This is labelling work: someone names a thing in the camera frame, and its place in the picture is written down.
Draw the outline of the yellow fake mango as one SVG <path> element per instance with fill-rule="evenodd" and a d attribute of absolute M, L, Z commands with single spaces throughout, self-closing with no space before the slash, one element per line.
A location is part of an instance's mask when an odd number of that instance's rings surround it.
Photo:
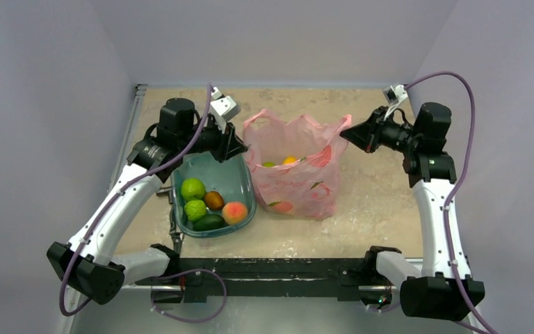
<path fill-rule="evenodd" d="M 297 161 L 297 159 L 296 159 L 295 157 L 290 156 L 290 157 L 287 157 L 287 158 L 282 162 L 282 164 L 283 164 L 283 165 L 293 164 L 293 163 L 295 163 L 296 161 Z"/>

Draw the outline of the pink plastic bag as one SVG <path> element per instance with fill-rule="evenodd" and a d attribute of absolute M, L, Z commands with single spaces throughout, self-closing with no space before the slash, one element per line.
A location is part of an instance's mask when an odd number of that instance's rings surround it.
<path fill-rule="evenodd" d="M 340 187 L 341 155 L 348 147 L 340 132 L 350 115 L 319 123 L 307 114 L 291 121 L 263 109 L 243 123 L 244 161 L 257 202 L 268 212 L 323 220 L 334 215 Z M 287 157 L 293 164 L 283 165 Z M 263 167 L 271 161 L 274 167 Z"/>

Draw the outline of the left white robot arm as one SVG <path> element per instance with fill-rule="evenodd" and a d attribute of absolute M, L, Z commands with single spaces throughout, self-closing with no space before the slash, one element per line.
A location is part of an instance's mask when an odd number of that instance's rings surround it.
<path fill-rule="evenodd" d="M 159 120 L 147 128 L 106 199 L 69 241 L 55 241 L 47 259 L 62 282 L 59 306 L 71 287 L 88 301 L 108 303 L 121 287 L 155 277 L 169 285 L 179 277 L 178 254 L 154 244 L 140 253 L 114 256 L 115 249 L 143 205 L 178 169 L 186 154 L 208 152 L 222 163 L 247 150 L 231 120 L 240 111 L 230 96 L 211 97 L 200 115 L 192 101 L 171 98 Z"/>

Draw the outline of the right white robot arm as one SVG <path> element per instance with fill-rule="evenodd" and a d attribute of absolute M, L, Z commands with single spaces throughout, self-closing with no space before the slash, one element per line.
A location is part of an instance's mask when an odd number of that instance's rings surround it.
<path fill-rule="evenodd" d="M 403 155 L 403 170 L 419 211 L 423 264 L 418 269 L 398 249 L 372 246 L 362 273 L 371 283 L 386 278 L 394 285 L 399 295 L 392 302 L 408 317 L 462 321 L 484 299 L 485 286 L 474 280 L 460 242 L 455 163 L 444 151 L 451 110 L 426 102 L 413 124 L 399 124 L 386 111 L 381 106 L 340 136 L 366 153 L 385 146 Z"/>

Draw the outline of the brown fake kiwi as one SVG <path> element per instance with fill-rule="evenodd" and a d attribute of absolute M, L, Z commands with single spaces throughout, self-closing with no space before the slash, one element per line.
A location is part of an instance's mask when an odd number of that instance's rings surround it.
<path fill-rule="evenodd" d="M 223 197 L 217 191 L 209 191 L 203 197 L 205 205 L 213 211 L 221 210 L 225 206 Z"/>

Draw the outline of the green fake apple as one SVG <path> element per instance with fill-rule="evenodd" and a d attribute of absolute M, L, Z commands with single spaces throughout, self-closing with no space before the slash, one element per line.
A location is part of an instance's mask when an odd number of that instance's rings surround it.
<path fill-rule="evenodd" d="M 201 180 L 188 178 L 181 183 L 180 194 L 185 202 L 202 200 L 206 195 L 206 187 Z"/>

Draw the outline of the pink fake peach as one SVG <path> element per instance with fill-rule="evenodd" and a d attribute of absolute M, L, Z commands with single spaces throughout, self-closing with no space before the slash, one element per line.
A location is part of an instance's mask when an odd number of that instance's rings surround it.
<path fill-rule="evenodd" d="M 222 217 L 227 225 L 243 222 L 248 216 L 248 208 L 242 202 L 229 202 L 222 208 Z"/>

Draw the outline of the dark green fake avocado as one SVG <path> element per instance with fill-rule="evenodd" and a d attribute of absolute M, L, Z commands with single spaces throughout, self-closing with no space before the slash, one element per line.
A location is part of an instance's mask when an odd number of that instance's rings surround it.
<path fill-rule="evenodd" d="M 224 218 L 219 214 L 206 214 L 202 218 L 193 222 L 192 229 L 196 232 L 217 230 L 225 227 L 227 224 Z"/>

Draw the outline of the teal plastic fruit tray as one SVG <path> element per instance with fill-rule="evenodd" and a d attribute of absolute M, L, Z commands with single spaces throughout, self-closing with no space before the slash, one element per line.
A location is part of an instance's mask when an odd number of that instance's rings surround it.
<path fill-rule="evenodd" d="M 254 218 L 257 203 L 241 155 L 222 163 L 209 153 L 189 155 L 170 181 L 171 226 L 188 236 L 223 236 Z"/>

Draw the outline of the black metal tool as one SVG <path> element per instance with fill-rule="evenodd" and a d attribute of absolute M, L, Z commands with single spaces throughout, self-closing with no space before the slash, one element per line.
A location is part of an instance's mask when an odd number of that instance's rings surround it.
<path fill-rule="evenodd" d="M 158 191 L 156 191 L 156 195 L 158 197 L 166 197 L 171 205 L 173 204 L 175 198 L 173 193 L 174 191 L 172 186 L 161 187 Z"/>

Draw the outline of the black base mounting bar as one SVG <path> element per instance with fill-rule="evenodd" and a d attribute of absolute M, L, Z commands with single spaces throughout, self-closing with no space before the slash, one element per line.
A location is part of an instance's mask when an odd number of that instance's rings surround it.
<path fill-rule="evenodd" d="M 209 296 L 334 298 L 388 305 L 397 289 L 366 268 L 361 258 L 182 258 L 170 273 L 184 278 L 145 278 L 136 286 L 180 293 L 186 303 Z"/>

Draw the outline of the aluminium frame rail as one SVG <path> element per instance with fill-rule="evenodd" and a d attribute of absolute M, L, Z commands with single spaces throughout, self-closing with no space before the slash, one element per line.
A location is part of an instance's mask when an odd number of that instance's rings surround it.
<path fill-rule="evenodd" d="M 196 126 L 193 134 L 185 135 L 183 144 L 171 139 L 167 144 L 157 145 L 144 138 L 130 148 L 149 90 L 151 86 L 143 84 L 136 89 L 132 119 L 104 201 L 67 243 L 55 242 L 47 251 L 61 279 L 58 306 L 63 319 L 56 333 L 69 333 L 75 315 L 90 302 L 103 305 L 123 286 L 159 276 L 170 263 L 169 249 L 158 244 L 136 253 L 116 253 L 139 211 L 191 151 L 202 131 L 201 126 Z"/>

